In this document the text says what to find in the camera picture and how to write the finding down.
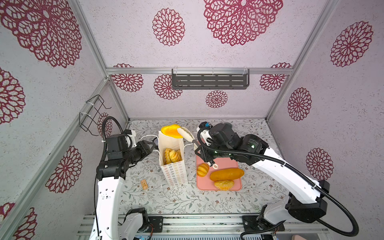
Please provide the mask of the long orange baguette loaf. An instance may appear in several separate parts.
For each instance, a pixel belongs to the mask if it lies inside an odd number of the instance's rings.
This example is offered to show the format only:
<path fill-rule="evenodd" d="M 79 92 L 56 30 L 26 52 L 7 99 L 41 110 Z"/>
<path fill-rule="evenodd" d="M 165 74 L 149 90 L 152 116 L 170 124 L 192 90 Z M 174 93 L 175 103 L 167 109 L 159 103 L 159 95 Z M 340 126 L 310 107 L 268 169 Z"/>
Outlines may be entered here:
<path fill-rule="evenodd" d="M 245 172 L 239 168 L 230 168 L 214 171 L 210 175 L 211 181 L 226 181 L 240 179 Z"/>

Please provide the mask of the small round striped bun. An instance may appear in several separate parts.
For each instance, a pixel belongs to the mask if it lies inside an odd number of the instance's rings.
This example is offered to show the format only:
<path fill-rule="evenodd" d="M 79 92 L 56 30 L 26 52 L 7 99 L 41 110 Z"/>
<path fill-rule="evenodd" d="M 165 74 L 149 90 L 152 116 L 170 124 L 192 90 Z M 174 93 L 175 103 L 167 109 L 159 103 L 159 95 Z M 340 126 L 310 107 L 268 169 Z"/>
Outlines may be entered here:
<path fill-rule="evenodd" d="M 197 175 L 199 177 L 205 177 L 210 170 L 210 166 L 207 163 L 200 164 L 197 166 Z"/>

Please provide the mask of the wavy-edged yellow pastry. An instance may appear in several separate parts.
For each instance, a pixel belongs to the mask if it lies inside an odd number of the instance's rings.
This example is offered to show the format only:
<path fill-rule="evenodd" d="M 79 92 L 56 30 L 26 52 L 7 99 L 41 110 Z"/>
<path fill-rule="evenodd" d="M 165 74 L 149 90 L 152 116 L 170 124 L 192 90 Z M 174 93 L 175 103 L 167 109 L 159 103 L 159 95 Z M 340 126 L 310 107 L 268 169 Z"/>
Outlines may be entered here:
<path fill-rule="evenodd" d="M 183 160 L 180 150 L 171 150 L 169 153 L 169 157 L 172 163 L 177 163 Z"/>

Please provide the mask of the round yellow crusty bun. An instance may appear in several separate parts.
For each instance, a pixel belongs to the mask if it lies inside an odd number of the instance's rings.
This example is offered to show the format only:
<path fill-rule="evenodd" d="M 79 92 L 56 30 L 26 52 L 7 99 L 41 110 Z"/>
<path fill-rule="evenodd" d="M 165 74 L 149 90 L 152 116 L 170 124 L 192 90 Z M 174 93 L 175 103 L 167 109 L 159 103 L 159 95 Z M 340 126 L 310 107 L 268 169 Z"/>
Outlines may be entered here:
<path fill-rule="evenodd" d="M 234 185 L 235 182 L 233 180 L 220 180 L 214 182 L 214 186 L 220 191 L 229 191 Z"/>

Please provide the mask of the yellow-orange glazed bun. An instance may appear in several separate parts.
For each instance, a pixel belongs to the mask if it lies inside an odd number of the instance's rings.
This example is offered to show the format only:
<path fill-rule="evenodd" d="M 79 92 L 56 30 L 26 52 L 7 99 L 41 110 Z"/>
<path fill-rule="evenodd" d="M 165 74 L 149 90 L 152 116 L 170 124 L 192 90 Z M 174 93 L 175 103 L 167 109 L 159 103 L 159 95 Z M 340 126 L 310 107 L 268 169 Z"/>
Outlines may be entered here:
<path fill-rule="evenodd" d="M 181 127 L 177 124 L 164 126 L 161 128 L 161 133 L 171 138 L 182 139 L 183 136 L 178 132 L 178 129 L 180 128 Z"/>

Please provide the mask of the printed white paper bag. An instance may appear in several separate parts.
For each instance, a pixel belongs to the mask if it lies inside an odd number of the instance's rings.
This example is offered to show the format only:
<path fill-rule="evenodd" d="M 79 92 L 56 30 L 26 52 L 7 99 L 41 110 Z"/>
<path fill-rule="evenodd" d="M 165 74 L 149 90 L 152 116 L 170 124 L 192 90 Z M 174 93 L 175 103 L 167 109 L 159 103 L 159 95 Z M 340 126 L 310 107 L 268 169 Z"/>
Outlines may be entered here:
<path fill-rule="evenodd" d="M 165 136 L 159 131 L 158 133 L 158 152 L 159 152 L 159 165 L 163 174 L 171 187 L 184 185 L 188 183 L 187 170 L 185 164 L 185 144 L 184 138 L 175 139 Z M 164 165 L 164 153 L 169 148 L 172 150 L 180 150 L 182 155 L 182 161 L 177 163 L 171 163 Z"/>

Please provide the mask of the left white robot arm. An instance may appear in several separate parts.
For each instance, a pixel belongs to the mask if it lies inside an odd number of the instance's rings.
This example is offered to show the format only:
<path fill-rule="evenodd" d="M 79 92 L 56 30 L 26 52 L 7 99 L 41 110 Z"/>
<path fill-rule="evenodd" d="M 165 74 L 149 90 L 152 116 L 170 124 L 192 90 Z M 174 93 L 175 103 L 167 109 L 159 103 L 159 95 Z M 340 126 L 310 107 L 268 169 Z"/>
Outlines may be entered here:
<path fill-rule="evenodd" d="M 150 226 L 145 208 L 129 210 L 118 225 L 118 205 L 121 188 L 131 167 L 158 149 L 155 142 L 141 140 L 122 133 L 104 140 L 106 149 L 97 167 L 97 199 L 91 240 L 134 240 L 138 232 Z"/>

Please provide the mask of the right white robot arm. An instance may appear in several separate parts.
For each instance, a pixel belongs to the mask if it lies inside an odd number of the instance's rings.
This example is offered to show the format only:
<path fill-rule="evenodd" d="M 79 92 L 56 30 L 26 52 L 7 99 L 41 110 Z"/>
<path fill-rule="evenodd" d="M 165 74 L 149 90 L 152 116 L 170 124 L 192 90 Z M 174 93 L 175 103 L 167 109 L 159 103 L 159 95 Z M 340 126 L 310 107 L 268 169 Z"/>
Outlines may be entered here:
<path fill-rule="evenodd" d="M 230 158 L 245 163 L 266 173 L 287 190 L 288 196 L 275 204 L 262 208 L 258 222 L 263 227 L 274 226 L 280 222 L 296 219 L 313 223 L 327 213 L 327 202 L 315 187 L 325 187 L 325 181 L 316 181 L 307 176 L 301 177 L 269 145 L 253 134 L 240 137 L 229 123 L 212 126 L 202 122 L 197 128 L 197 155 L 210 165 L 216 158 Z"/>

